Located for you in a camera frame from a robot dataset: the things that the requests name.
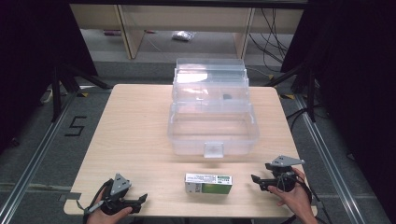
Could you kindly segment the metal floor rail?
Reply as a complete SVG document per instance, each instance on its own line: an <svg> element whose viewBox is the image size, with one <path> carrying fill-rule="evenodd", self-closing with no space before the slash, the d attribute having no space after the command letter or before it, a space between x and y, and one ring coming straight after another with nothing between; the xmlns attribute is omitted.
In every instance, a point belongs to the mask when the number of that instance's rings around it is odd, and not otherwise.
<svg viewBox="0 0 396 224"><path fill-rule="evenodd" d="M52 104L39 106L12 143L0 155L0 224L8 224L59 131L68 107L76 98L67 93L54 119Z"/></svg>
<svg viewBox="0 0 396 224"><path fill-rule="evenodd" d="M319 129L318 125L312 120L308 114L308 105L301 95L296 96L296 104L299 109L304 110L304 123L310 132L311 137L316 145L318 154L320 155L324 166L330 176L332 184L339 196L339 199L346 210L352 224L366 224L362 216L361 210L354 199L351 190L347 186L340 170L338 169L330 150L328 149Z"/></svg>

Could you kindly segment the clear plastic bag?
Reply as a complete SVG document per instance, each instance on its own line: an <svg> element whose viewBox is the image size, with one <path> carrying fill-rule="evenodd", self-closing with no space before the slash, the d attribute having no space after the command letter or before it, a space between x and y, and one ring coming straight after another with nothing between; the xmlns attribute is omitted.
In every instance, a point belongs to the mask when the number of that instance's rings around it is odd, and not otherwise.
<svg viewBox="0 0 396 224"><path fill-rule="evenodd" d="M177 41L189 42L195 37L195 32L191 31L174 31L172 33L172 39Z"/></svg>

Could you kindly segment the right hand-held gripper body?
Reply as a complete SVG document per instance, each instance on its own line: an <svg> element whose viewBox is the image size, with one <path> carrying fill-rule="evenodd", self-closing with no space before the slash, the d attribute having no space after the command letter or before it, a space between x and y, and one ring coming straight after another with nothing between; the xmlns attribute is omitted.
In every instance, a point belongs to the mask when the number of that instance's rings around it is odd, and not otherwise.
<svg viewBox="0 0 396 224"><path fill-rule="evenodd" d="M292 170L293 165L305 164L302 159L279 155L271 162L265 164L265 168L272 172L274 179L270 179L267 185L274 185L282 191L289 192L294 189L297 182L297 174Z"/></svg>

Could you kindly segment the green and white carton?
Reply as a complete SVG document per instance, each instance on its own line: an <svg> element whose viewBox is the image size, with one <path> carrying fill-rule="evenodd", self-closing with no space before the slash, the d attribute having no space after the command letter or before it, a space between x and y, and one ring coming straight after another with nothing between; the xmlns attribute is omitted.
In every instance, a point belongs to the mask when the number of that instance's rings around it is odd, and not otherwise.
<svg viewBox="0 0 396 224"><path fill-rule="evenodd" d="M185 174L184 181L188 193L228 194L233 186L230 175Z"/></svg>

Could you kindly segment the black metal stand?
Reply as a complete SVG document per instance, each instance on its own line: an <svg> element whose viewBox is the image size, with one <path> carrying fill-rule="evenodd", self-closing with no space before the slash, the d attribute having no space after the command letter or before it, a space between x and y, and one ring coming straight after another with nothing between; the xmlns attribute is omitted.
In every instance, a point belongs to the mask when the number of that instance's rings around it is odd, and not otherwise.
<svg viewBox="0 0 396 224"><path fill-rule="evenodd" d="M61 86L64 86L67 92L77 93L80 90L80 86L75 80L75 77L82 77L83 79L91 82L93 85L104 89L111 90L112 86L99 80L98 78L84 73L75 66L66 63L60 63L53 69L51 75L51 87L52 87L52 102L53 102L53 115L52 122L61 116L62 102L61 102Z"/></svg>
<svg viewBox="0 0 396 224"><path fill-rule="evenodd" d="M303 90L307 90L307 106L304 108L304 111L308 114L308 117L311 119L311 121L315 122L315 74L308 62L300 63L280 77L274 78L270 82L264 84L264 87L274 87L293 76L295 76L295 79L291 85L291 90L294 93L301 93Z"/></svg>

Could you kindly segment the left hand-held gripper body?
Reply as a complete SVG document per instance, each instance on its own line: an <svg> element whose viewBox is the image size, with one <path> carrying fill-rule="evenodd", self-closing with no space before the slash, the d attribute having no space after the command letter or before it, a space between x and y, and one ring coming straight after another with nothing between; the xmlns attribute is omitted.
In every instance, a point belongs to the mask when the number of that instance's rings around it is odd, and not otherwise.
<svg viewBox="0 0 396 224"><path fill-rule="evenodd" d="M123 208L129 207L127 203L137 203L136 200L125 200L124 196L128 192L132 183L116 173L114 178L110 178L99 188L92 203L88 207L88 213L93 213L96 209L101 209L107 215L115 215Z"/></svg>

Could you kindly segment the beige wooden desk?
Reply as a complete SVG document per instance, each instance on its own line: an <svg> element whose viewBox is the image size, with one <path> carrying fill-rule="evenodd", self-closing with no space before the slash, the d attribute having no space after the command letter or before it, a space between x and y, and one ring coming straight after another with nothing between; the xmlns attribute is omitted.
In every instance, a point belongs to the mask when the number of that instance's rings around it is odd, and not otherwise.
<svg viewBox="0 0 396 224"><path fill-rule="evenodd" d="M119 30L130 59L136 57L146 30L232 33L237 57L246 55L248 34L292 35L300 9L258 7L161 7L72 4L81 29Z"/></svg>

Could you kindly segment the person's right hand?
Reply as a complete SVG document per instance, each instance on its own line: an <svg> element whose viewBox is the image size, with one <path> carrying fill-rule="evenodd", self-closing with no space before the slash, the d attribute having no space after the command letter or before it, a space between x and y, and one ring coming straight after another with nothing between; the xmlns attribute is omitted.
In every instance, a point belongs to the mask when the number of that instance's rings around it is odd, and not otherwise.
<svg viewBox="0 0 396 224"><path fill-rule="evenodd" d="M290 192L283 192L274 186L270 186L269 190L279 198L279 201L276 205L286 205L294 213L294 215L297 211L312 211L311 203L309 202L307 193L300 183L296 183L294 189Z"/></svg>

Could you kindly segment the clear plastic storage box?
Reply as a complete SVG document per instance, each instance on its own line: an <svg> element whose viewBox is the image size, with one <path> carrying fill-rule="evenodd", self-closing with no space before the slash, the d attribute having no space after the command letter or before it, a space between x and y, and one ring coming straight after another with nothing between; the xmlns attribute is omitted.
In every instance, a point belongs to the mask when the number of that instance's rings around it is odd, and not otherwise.
<svg viewBox="0 0 396 224"><path fill-rule="evenodd" d="M167 135L177 155L246 155L260 137L238 59L177 60Z"/></svg>

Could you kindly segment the person's left hand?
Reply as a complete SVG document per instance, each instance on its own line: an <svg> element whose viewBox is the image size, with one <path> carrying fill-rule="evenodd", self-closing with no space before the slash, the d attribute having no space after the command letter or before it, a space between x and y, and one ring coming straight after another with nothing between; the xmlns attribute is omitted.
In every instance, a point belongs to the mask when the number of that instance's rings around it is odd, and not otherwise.
<svg viewBox="0 0 396 224"><path fill-rule="evenodd" d="M120 210L115 215L107 215L101 209L96 209L93 213L88 215L86 224L117 224L120 220L127 217L133 209L126 207Z"/></svg>

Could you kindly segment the grey tape piece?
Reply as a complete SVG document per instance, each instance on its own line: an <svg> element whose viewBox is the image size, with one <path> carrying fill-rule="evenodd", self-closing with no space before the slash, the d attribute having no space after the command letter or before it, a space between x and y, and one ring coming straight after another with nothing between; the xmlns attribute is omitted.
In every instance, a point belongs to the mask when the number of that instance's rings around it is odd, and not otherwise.
<svg viewBox="0 0 396 224"><path fill-rule="evenodd" d="M62 194L59 197L60 202L66 202L67 200L75 200L78 201L80 199L81 194L77 192L67 192Z"/></svg>

